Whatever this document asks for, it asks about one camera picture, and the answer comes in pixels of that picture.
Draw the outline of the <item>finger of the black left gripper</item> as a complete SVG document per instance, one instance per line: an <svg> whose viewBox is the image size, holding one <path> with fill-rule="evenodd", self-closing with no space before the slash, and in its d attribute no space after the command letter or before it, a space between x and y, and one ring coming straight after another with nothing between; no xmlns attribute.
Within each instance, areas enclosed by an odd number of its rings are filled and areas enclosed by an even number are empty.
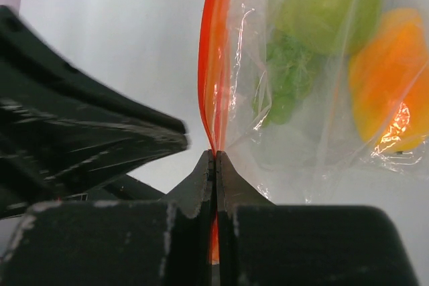
<svg viewBox="0 0 429 286"><path fill-rule="evenodd" d="M5 5L1 6L1 55L27 78L62 96L186 134L181 120L135 102L75 68Z"/></svg>
<svg viewBox="0 0 429 286"><path fill-rule="evenodd" d="M72 104L52 111L1 99L1 217L104 186L184 151L184 125Z"/></svg>

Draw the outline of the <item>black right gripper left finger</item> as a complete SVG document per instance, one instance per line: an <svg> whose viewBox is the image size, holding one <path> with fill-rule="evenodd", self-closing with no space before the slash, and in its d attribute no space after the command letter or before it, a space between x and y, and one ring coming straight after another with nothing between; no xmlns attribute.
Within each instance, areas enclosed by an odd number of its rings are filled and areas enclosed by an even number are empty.
<svg viewBox="0 0 429 286"><path fill-rule="evenodd" d="M210 285L214 159L156 201L40 202L1 259L2 285Z"/></svg>

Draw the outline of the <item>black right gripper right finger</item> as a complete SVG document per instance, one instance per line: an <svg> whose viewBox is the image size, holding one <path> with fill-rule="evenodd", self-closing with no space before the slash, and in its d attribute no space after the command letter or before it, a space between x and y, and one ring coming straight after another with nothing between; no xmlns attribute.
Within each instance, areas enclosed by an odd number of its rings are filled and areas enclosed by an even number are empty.
<svg viewBox="0 0 429 286"><path fill-rule="evenodd" d="M216 156L222 285L417 285L400 236L371 206L276 206Z"/></svg>

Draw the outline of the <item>clear zip top bag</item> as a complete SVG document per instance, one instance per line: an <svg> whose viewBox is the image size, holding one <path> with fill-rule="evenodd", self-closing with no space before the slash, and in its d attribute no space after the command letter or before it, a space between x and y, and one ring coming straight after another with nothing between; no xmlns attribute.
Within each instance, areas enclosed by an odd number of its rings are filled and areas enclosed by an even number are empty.
<svg viewBox="0 0 429 286"><path fill-rule="evenodd" d="M428 188L428 0L205 0L210 146L264 201Z"/></svg>

